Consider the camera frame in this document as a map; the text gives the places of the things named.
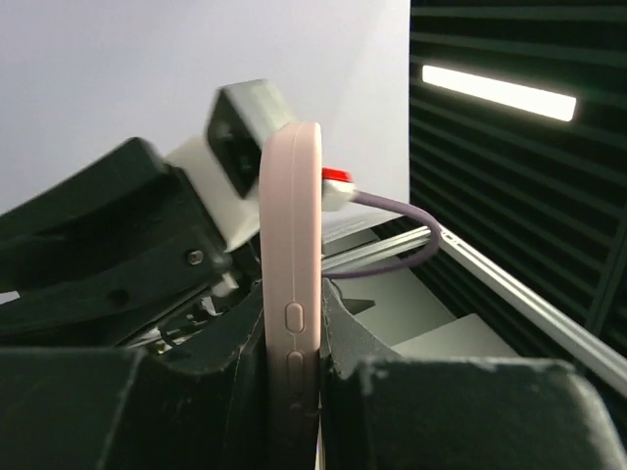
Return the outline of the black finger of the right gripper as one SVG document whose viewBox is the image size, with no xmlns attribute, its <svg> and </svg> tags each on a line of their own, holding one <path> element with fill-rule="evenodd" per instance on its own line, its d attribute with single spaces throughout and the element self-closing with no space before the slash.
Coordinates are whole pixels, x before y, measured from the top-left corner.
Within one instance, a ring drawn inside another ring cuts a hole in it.
<svg viewBox="0 0 627 470">
<path fill-rule="evenodd" d="M 1 339 L 178 300 L 230 267 L 186 174 L 132 138 L 1 217 Z"/>
</svg>

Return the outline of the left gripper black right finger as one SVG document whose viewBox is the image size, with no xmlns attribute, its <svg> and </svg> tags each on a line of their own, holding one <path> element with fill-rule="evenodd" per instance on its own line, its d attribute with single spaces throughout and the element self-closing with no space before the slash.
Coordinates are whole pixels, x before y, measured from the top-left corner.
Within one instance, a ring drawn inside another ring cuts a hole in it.
<svg viewBox="0 0 627 470">
<path fill-rule="evenodd" d="M 593 386 L 551 359 L 398 355 L 322 289 L 322 440 L 329 469 L 622 469 Z"/>
</svg>

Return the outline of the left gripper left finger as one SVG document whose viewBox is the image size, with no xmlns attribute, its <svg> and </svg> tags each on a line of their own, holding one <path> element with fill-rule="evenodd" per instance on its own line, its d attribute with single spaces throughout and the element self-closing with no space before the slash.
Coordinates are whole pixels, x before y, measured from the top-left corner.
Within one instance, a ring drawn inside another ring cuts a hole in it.
<svg viewBox="0 0 627 470">
<path fill-rule="evenodd" d="M 1 352 L 5 469 L 264 469 L 262 293 L 160 356 Z"/>
</svg>

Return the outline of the phone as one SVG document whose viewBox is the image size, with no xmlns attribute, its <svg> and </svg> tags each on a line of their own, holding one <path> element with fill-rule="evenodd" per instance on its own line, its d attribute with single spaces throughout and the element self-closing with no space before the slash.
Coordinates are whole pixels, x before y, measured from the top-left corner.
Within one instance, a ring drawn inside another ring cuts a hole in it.
<svg viewBox="0 0 627 470">
<path fill-rule="evenodd" d="M 321 135 L 288 123 L 260 169 L 268 466 L 312 469 L 319 426 Z"/>
</svg>

